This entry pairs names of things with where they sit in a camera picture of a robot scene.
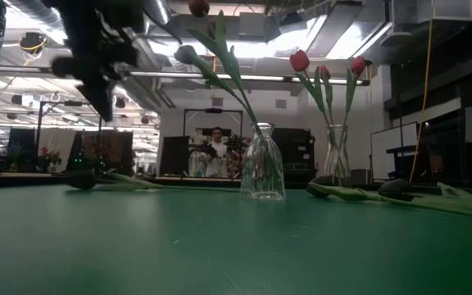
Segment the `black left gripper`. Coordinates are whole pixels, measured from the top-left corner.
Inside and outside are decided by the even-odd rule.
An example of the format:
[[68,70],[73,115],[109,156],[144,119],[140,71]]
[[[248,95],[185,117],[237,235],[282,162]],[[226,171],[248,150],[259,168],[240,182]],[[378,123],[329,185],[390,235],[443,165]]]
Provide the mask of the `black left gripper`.
[[87,80],[78,90],[104,121],[112,120],[112,84],[102,77],[118,80],[115,65],[137,65],[138,50],[125,32],[143,27],[139,1],[65,0],[61,18],[71,57],[52,59],[52,73],[57,78]]

